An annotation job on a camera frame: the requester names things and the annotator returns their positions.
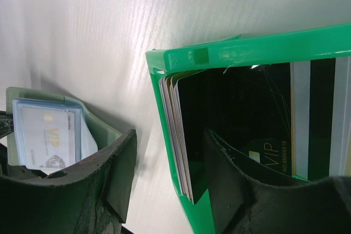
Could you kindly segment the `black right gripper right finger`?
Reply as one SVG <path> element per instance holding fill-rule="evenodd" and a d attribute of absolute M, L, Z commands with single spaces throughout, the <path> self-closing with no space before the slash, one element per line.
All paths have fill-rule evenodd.
<path fill-rule="evenodd" d="M 216 233 L 350 233 L 350 178 L 307 182 L 278 173 L 203 135 Z"/>

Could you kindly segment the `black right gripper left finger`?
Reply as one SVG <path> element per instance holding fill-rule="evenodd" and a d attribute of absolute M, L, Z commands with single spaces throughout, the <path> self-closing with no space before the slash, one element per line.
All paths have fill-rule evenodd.
<path fill-rule="evenodd" d="M 1 233 L 126 233 L 137 134 L 49 176 L 7 163 L 1 147 Z"/>

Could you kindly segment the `sage green leather card holder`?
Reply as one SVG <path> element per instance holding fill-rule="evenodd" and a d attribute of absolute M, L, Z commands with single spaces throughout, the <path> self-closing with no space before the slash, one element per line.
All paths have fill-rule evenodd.
<path fill-rule="evenodd" d="M 93 115 L 85 104 L 78 99 L 40 90 L 9 87 L 6 90 L 6 113 L 13 116 L 14 133 L 8 137 L 7 146 L 8 163 L 12 166 L 26 167 L 20 113 L 20 109 L 24 106 L 62 109 L 73 112 L 75 117 L 75 163 L 109 146 L 122 135 L 121 132 Z M 30 170 L 41 170 L 47 173 L 58 171 L 48 169 Z"/>

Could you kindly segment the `silver VIP card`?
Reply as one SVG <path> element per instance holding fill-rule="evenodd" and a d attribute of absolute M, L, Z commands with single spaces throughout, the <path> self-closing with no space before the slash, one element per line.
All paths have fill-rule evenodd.
<path fill-rule="evenodd" d="M 20 113 L 27 168 L 56 171 L 76 162 L 73 112 L 24 106 Z"/>

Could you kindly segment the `black VIP card gold print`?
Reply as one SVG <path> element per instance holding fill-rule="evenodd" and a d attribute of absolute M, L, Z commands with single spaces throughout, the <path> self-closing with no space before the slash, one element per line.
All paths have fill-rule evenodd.
<path fill-rule="evenodd" d="M 231 147 L 292 174 L 290 64 L 206 72 L 207 123 Z"/>

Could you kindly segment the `green plastic card bin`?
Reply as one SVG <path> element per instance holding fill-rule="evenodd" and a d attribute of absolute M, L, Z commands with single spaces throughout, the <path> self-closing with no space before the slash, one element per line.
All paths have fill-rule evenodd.
<path fill-rule="evenodd" d="M 154 49 L 147 52 L 146 59 L 160 114 L 172 181 L 195 233 L 216 233 L 208 192 L 206 166 L 206 189 L 197 202 L 192 202 L 180 191 L 159 80 L 174 73 L 194 70 L 227 69 L 343 57 L 350 58 L 350 24 L 260 37 L 235 36 L 222 41 L 177 49 Z M 210 129 L 205 129 L 202 133 L 202 153 L 203 135 L 207 130 Z"/>

